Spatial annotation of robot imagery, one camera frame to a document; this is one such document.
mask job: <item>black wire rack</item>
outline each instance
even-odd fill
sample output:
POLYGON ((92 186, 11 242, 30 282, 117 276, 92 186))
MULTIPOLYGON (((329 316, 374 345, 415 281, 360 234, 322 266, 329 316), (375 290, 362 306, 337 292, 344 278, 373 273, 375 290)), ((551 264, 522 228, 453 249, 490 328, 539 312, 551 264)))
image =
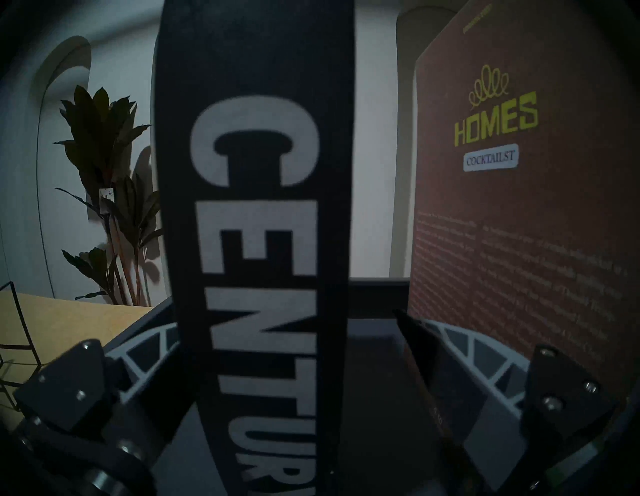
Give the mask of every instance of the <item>black wire rack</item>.
MULTIPOLYGON (((18 316, 20 317, 20 322, 22 323, 22 329, 24 329, 24 335, 27 337, 27 341, 29 342, 29 344, 0 344, 0 349, 28 349, 31 350, 31 352, 33 353, 33 358, 35 358, 36 360, 36 368, 33 371, 33 373, 31 374, 32 376, 34 374, 37 374, 40 369, 42 368, 42 362, 40 361, 40 357, 38 356, 38 353, 36 352, 36 347, 33 345, 33 341, 31 340, 31 336, 29 334, 29 330, 27 329, 27 324, 24 321, 24 315, 22 315, 22 309, 20 308, 20 301, 18 300, 18 294, 15 292, 15 286, 13 284, 13 281, 9 281, 8 283, 4 284, 3 286, 0 287, 0 291, 4 290, 6 287, 11 287, 11 293, 13 294, 13 301, 15 302, 15 309, 18 311, 18 316)), ((4 366, 4 360, 2 358, 2 355, 0 355, 0 369, 2 369, 2 367, 4 366)), ((11 404, 12 408, 16 411, 19 412, 20 408, 18 408, 18 406, 16 405, 15 401, 13 400, 11 394, 9 393, 9 391, 7 390, 7 386, 12 386, 12 387, 20 387, 22 386, 21 383, 19 382, 13 382, 13 381, 5 381, 4 379, 0 378, 0 392, 4 393, 8 400, 9 403, 11 404)))

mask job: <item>brown book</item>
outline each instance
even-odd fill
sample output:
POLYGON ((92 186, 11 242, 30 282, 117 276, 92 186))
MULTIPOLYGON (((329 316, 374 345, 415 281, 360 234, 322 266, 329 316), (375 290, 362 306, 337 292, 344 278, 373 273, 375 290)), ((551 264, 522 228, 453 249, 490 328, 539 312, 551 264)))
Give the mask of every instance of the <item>brown book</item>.
POLYGON ((416 80, 410 314, 526 358, 545 342, 624 399, 640 365, 640 102, 608 39, 574 1, 472 0, 416 80))

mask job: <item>plant stem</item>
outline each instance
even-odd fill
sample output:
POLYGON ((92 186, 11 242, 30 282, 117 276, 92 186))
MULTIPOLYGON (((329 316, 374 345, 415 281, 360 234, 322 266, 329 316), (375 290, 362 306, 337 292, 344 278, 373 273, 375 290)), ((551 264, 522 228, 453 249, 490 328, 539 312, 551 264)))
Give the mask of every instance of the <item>plant stem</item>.
MULTIPOLYGON (((111 248, 111 255, 113 256, 113 254, 115 253, 115 250, 113 249, 113 240, 111 238, 111 229, 109 226, 109 217, 107 218, 103 218, 102 219, 104 222, 104 230, 107 233, 107 240, 109 242, 109 247, 111 248)), ((118 270, 118 264, 116 263, 115 266, 115 277, 116 277, 116 281, 118 283, 118 289, 120 290, 120 297, 122 298, 122 304, 123 305, 128 305, 129 303, 127 302, 127 296, 124 294, 124 289, 122 288, 122 282, 120 281, 120 271, 118 270)))
POLYGON ((131 282, 131 275, 129 275, 129 271, 127 270, 124 258, 124 252, 122 251, 122 243, 120 242, 120 232, 118 231, 118 225, 116 224, 116 219, 113 219, 113 230, 116 233, 116 244, 118 245, 118 254, 120 255, 120 263, 122 264, 122 272, 124 272, 125 281, 127 281, 127 288, 129 288, 129 294, 131 295, 131 303, 137 307, 138 300, 136 299, 136 294, 133 291, 133 284, 131 282))
POLYGON ((126 295, 124 294, 124 289, 122 288, 122 280, 120 279, 120 271, 118 270, 118 265, 115 267, 115 276, 116 276, 116 284, 118 285, 118 291, 120 291, 120 297, 122 298, 121 305, 126 305, 126 295))
POLYGON ((138 257, 140 256, 140 249, 136 248, 134 252, 134 262, 133 264, 136 266, 136 289, 138 290, 138 303, 142 306, 142 284, 140 282, 140 266, 138 265, 138 257))

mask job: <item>screw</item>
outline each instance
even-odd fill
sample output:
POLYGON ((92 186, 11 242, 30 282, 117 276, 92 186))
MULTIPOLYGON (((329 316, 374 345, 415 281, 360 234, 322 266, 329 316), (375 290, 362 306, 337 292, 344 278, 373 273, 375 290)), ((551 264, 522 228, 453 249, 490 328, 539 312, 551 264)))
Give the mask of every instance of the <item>screw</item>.
POLYGON ((563 409, 562 400, 556 398, 555 396, 545 396, 542 399, 542 404, 545 405, 547 407, 547 410, 549 410, 550 412, 563 409))
POLYGON ((24 444, 29 451, 33 451, 33 446, 31 446, 31 443, 26 437, 20 436, 20 442, 24 444))
POLYGON ((595 382, 591 382, 591 381, 585 382, 584 383, 584 388, 589 393, 597 393, 598 392, 598 385, 595 382))
POLYGON ((118 441, 118 448, 123 450, 125 453, 132 454, 140 461, 143 461, 144 455, 142 450, 128 439, 121 439, 118 441))

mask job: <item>wooden table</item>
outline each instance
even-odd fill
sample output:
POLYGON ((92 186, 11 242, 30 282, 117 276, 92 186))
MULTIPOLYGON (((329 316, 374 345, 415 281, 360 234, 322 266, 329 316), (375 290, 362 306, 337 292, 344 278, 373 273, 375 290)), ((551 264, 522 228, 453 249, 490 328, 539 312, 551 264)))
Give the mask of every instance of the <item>wooden table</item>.
MULTIPOLYGON (((18 300, 43 364, 54 360, 83 339, 99 339, 105 345, 151 310, 151 307, 57 300, 20 293, 18 300)), ((29 344, 10 288, 0 291, 0 343, 29 344)), ((30 350, 0 349, 0 355, 4 360, 0 378, 6 381, 22 383, 35 370, 35 359, 30 350)), ((15 390, 9 386, 7 389, 11 394, 15 390)), ((6 396, 0 394, 0 420, 7 428, 13 430, 22 418, 20 412, 10 407, 6 396)))

